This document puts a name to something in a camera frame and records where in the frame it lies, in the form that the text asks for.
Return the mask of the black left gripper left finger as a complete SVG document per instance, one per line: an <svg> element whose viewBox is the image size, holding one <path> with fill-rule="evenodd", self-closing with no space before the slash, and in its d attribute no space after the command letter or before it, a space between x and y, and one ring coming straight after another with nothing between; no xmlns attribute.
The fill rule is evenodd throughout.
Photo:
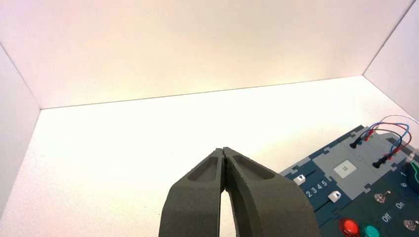
<svg viewBox="0 0 419 237"><path fill-rule="evenodd" d="M161 213L159 236L219 236L224 189L224 154L217 148L170 188Z"/></svg>

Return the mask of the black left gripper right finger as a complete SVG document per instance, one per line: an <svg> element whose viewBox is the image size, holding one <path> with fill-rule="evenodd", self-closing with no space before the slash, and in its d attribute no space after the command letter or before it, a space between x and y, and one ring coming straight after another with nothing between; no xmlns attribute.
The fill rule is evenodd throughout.
<svg viewBox="0 0 419 237"><path fill-rule="evenodd" d="M319 237L312 204L292 180L229 148L225 189L238 237Z"/></svg>

